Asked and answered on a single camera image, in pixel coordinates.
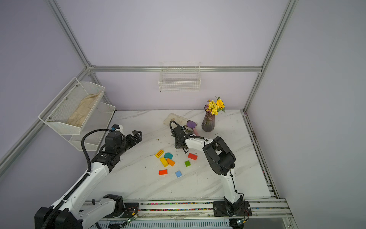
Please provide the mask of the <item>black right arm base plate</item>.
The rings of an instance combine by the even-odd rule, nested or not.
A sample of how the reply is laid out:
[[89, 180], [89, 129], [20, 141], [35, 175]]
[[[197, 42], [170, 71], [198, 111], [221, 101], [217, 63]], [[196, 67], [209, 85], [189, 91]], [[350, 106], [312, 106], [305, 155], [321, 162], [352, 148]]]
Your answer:
[[227, 201], [214, 201], [213, 212], [215, 217], [251, 217], [252, 210], [248, 201], [238, 200], [231, 204]]

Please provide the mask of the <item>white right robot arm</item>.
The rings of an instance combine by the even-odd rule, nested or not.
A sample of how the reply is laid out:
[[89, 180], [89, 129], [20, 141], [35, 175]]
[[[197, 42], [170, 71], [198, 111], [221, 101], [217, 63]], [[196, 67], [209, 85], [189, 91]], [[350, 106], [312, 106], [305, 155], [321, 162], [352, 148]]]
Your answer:
[[185, 153], [195, 149], [204, 153], [210, 168], [220, 176], [224, 188], [224, 207], [228, 216], [235, 216], [245, 209], [245, 198], [235, 185], [234, 167], [236, 157], [221, 137], [204, 138], [187, 134], [183, 126], [170, 128], [174, 137], [175, 148], [181, 148]]

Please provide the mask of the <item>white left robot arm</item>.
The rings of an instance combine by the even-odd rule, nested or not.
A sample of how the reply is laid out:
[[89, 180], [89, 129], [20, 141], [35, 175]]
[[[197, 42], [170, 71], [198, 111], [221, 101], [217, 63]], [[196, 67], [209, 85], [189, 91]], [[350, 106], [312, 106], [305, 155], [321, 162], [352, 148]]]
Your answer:
[[[97, 132], [107, 132], [105, 144], [94, 158], [85, 147], [86, 138]], [[134, 130], [125, 135], [120, 125], [88, 132], [81, 140], [87, 170], [76, 183], [50, 207], [41, 207], [34, 216], [36, 229], [88, 229], [106, 216], [113, 218], [134, 217], [136, 211], [128, 210], [122, 196], [107, 194], [95, 205], [81, 210], [97, 185], [120, 162], [121, 156], [143, 140], [143, 133]]]

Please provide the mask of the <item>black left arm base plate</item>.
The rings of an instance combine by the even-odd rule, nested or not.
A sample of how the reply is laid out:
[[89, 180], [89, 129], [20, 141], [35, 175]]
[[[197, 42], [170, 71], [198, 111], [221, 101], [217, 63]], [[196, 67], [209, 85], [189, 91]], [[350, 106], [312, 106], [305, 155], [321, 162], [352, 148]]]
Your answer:
[[129, 219], [138, 214], [138, 202], [124, 202], [116, 205], [114, 212], [111, 214], [113, 218]]

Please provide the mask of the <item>red wood block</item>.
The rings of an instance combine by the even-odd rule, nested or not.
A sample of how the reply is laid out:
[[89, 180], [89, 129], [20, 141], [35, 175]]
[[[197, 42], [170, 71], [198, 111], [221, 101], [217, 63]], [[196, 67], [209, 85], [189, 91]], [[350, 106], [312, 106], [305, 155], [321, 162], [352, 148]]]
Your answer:
[[195, 154], [189, 153], [188, 158], [191, 159], [191, 160], [197, 160], [198, 156], [195, 155]]

